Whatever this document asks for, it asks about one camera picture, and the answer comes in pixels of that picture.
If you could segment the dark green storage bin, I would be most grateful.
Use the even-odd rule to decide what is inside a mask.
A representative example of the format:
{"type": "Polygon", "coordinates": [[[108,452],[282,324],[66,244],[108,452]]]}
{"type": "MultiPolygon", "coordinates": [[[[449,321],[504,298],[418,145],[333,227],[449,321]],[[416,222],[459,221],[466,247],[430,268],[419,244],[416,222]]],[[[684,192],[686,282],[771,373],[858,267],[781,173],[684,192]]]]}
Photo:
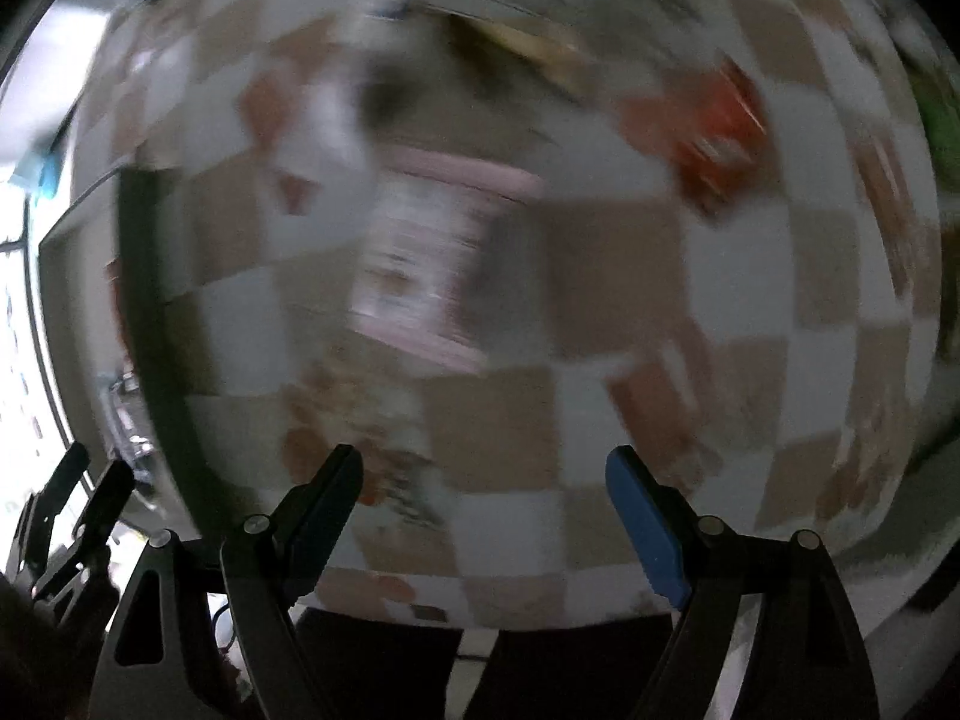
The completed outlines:
{"type": "Polygon", "coordinates": [[[133,527],[183,539],[219,535],[233,520],[189,415],[161,294],[158,210],[172,174],[119,167],[65,211],[37,250],[50,369],[71,437],[104,472],[119,452],[104,397],[126,364],[137,376],[155,439],[155,495],[125,509],[133,527]]]}

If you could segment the checkered patterned tablecloth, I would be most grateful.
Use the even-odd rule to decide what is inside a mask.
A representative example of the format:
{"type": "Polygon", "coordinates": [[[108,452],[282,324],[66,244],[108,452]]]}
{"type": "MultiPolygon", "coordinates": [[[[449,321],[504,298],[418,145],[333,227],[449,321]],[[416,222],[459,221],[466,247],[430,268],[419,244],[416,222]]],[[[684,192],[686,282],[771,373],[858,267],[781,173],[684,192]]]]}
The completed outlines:
{"type": "Polygon", "coordinates": [[[172,174],[167,334],[231,523],[337,444],[363,455],[308,593],[327,610],[519,629],[651,611],[605,492],[620,444],[737,530],[814,528],[837,553],[907,474],[937,185],[875,0],[122,5],[80,104],[76,197],[113,167],[172,174]],[[705,218],[625,142],[617,103],[723,55],[768,145],[705,218]],[[490,227],[462,301],[480,371],[350,325],[391,146],[542,181],[490,227]]]}

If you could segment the red snack packet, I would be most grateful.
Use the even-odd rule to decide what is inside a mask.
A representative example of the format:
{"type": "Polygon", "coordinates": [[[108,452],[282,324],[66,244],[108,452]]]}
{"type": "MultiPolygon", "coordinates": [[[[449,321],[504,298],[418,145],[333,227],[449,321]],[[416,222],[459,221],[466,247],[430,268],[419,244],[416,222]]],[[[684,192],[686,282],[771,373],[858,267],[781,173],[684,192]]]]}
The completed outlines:
{"type": "Polygon", "coordinates": [[[625,142],[664,160],[680,195],[705,218],[731,208],[757,175],[768,145],[757,85],[729,55],[682,76],[659,96],[620,99],[617,119],[625,142]]]}

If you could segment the pink white snack bag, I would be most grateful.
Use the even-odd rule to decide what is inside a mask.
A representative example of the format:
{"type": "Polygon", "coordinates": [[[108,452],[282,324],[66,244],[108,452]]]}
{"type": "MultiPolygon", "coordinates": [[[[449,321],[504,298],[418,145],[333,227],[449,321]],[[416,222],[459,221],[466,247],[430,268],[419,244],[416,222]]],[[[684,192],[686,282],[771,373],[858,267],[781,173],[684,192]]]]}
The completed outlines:
{"type": "Polygon", "coordinates": [[[464,325],[462,301],[490,227],[540,188],[520,167],[387,148],[353,283],[353,330],[451,371],[480,371],[485,355],[464,325]]]}

